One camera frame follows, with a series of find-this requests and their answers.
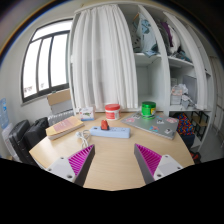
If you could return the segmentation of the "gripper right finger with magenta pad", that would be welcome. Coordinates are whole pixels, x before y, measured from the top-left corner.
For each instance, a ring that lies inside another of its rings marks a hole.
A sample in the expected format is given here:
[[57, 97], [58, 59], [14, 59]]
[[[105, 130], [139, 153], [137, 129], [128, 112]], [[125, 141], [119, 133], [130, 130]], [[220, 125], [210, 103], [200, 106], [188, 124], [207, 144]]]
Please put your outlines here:
[[160, 155], [139, 144], [134, 145], [134, 155], [146, 184], [182, 169], [182, 166], [170, 155]]

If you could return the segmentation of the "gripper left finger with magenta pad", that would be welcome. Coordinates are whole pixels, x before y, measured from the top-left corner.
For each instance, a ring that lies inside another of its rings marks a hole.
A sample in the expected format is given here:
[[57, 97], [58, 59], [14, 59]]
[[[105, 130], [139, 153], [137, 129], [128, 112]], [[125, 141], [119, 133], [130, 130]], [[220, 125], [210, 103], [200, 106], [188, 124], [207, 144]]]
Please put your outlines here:
[[90, 145], [67, 158], [60, 157], [47, 168], [47, 171], [76, 185], [83, 186], [94, 155], [95, 145]]

